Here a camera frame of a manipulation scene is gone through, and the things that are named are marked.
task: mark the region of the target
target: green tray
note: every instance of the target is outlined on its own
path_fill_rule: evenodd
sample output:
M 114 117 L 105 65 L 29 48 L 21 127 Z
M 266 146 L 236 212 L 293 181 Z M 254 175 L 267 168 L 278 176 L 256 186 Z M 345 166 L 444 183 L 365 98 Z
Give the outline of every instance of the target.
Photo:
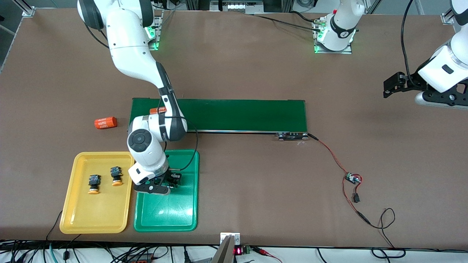
M 182 168 L 190 161 L 193 150 L 167 150 L 169 165 Z M 137 232 L 192 231 L 197 226 L 198 152 L 187 169 L 181 171 L 181 184 L 163 195 L 137 194 L 135 221 Z
M 134 98 L 130 122 L 137 116 L 148 115 L 158 103 L 159 99 Z M 199 132 L 307 132 L 305 101 L 178 99 L 177 103 Z M 189 124 L 188 132 L 194 131 Z

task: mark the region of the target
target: brown table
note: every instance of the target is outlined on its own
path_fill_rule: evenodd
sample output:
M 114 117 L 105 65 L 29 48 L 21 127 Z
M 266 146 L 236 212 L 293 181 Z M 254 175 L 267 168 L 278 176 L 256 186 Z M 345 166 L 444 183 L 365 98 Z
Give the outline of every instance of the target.
M 296 15 L 274 17 L 307 26 Z M 310 31 L 238 13 L 177 12 L 153 55 L 179 98 L 305 100 L 309 131 L 364 177 L 357 208 L 374 224 L 394 208 L 386 234 L 396 246 L 466 249 L 468 115 L 418 106 L 415 92 L 382 98 L 382 82 L 404 70 L 400 24 L 401 16 L 366 15 L 352 55 L 324 55 L 314 54 Z M 437 16 L 410 16 L 411 68 L 452 34 Z M 76 9 L 40 9 L 23 20 L 0 75 L 1 238 L 45 238 L 75 155 L 126 150 L 133 97 L 158 94 L 114 67 Z M 94 128 L 106 116 L 119 126 Z M 189 134 L 168 146 L 194 141 Z M 215 244 L 220 232 L 232 231 L 258 245 L 386 246 L 346 203 L 342 172 L 318 142 L 202 134 L 198 150 L 195 231 L 135 232 L 133 194 L 122 233 L 81 239 Z M 51 234 L 73 237 L 58 227 Z

